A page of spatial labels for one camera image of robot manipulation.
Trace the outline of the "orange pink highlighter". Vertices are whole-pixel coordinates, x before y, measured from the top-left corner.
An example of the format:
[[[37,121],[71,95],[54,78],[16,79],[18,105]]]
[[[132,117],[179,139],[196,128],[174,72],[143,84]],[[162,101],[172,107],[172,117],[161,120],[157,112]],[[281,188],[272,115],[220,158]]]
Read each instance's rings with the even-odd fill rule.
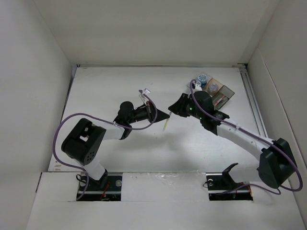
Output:
[[[227,101],[227,100],[228,98],[225,95],[216,97],[213,101],[213,105],[217,106],[218,104],[221,104],[222,102]]]

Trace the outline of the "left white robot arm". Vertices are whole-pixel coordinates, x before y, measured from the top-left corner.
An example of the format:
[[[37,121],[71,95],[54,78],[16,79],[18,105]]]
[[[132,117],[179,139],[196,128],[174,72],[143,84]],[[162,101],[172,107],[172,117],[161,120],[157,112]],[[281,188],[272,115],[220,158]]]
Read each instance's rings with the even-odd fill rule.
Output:
[[[96,190],[102,190],[107,184],[107,170],[96,158],[103,140],[124,140],[131,133],[131,124],[143,120],[160,122],[168,119],[169,114],[155,109],[152,102],[134,108],[129,101],[123,102],[114,124],[96,126],[90,120],[82,118],[68,134],[61,145],[61,150],[85,168],[90,177],[90,184]]]

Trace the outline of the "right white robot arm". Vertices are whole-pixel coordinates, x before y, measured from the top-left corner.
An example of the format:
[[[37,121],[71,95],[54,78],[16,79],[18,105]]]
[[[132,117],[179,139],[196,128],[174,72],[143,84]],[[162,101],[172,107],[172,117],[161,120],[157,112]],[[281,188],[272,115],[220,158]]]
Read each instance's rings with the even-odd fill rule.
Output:
[[[294,173],[300,175],[289,143],[252,133],[216,110],[211,96],[205,91],[182,94],[169,111],[181,116],[192,116],[202,127],[216,136],[225,138],[250,153],[258,162],[248,166],[232,163],[222,172],[223,186],[232,189],[244,181],[261,181],[278,189]]]

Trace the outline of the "right base mounting rail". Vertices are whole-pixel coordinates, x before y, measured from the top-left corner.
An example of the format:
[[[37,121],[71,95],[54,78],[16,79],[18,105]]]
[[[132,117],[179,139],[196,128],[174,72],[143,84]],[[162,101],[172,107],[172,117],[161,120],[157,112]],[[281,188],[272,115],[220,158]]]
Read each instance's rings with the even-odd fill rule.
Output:
[[[229,174],[237,165],[233,163],[222,172],[206,173],[202,187],[208,189],[210,201],[253,201],[250,186],[243,187],[245,182],[236,183]]]

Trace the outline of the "yellow highlighter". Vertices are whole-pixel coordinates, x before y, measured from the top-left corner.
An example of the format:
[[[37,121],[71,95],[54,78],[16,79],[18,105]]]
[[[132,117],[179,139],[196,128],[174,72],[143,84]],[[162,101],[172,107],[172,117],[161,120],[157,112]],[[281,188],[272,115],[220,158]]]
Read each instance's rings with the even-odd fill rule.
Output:
[[[169,117],[166,119],[166,121],[165,121],[165,124],[164,124],[164,127],[163,127],[163,131],[165,131],[166,130],[166,127],[167,127],[167,125],[168,125],[168,122],[169,122],[169,119],[170,119],[170,117],[171,117],[171,114],[172,114],[172,112],[169,112]]]

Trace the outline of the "left base mounting rail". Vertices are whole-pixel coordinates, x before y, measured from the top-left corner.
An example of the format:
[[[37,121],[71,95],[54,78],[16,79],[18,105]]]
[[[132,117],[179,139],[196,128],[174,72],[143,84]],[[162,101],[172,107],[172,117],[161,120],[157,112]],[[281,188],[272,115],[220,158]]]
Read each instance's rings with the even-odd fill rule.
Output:
[[[122,178],[122,173],[109,173],[103,186],[92,178],[86,186],[86,175],[77,174],[79,184],[76,201],[121,201]]]

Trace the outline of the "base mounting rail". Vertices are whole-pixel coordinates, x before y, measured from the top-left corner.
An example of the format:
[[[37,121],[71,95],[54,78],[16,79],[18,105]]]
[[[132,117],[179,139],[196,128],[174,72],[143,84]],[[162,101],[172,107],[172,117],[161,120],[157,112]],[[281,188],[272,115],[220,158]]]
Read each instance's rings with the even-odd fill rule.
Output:
[[[79,184],[76,201],[121,201],[122,178],[122,173],[109,173],[103,186],[92,178],[86,186],[86,175],[77,174]]]
[[[233,163],[222,172],[206,173],[202,187],[208,189],[210,201],[253,201],[250,186],[243,187],[245,182],[236,183],[229,174],[237,165]]]

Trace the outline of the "three compartment plastic organizer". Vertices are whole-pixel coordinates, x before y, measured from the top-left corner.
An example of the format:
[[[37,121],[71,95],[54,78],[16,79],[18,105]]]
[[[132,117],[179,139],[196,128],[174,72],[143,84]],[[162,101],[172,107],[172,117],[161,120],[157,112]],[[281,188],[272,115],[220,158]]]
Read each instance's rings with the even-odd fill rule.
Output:
[[[202,88],[202,91],[207,92],[209,96],[212,98],[212,101],[214,101],[216,97],[223,96],[223,95],[225,95],[228,98],[227,101],[224,101],[221,104],[214,106],[216,110],[221,110],[221,108],[224,107],[224,105],[228,103],[228,101],[235,95],[235,92],[232,91],[230,88],[228,88],[226,85],[220,83],[218,80],[216,80],[211,75],[209,74],[207,75],[209,76],[208,83],[204,88]]]

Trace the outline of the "blue tape roll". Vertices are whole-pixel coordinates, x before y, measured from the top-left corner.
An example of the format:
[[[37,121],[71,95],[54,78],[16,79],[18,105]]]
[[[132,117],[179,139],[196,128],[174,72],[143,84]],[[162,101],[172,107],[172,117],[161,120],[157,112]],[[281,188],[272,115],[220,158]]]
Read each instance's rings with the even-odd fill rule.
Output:
[[[197,76],[196,80],[199,82],[200,86],[204,88],[208,83],[209,76],[207,74],[201,73]]]

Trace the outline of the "aluminium side rail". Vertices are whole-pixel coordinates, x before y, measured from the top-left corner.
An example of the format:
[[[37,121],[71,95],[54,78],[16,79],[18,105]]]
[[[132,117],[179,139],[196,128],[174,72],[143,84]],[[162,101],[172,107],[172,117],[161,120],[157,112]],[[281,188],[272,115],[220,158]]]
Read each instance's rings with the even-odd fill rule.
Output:
[[[264,121],[263,121],[263,118],[260,112],[260,108],[258,106],[257,99],[253,91],[251,81],[248,75],[247,66],[244,64],[239,64],[237,67],[239,69],[239,73],[241,75],[241,79],[242,79],[242,82],[243,82],[243,85],[244,85],[244,88],[247,94],[249,105],[252,110],[254,120],[256,122],[258,133],[261,136],[268,138],[269,136],[268,136],[268,133],[267,133],[267,130],[266,130],[266,127],[265,127],[265,124],[264,124]]]

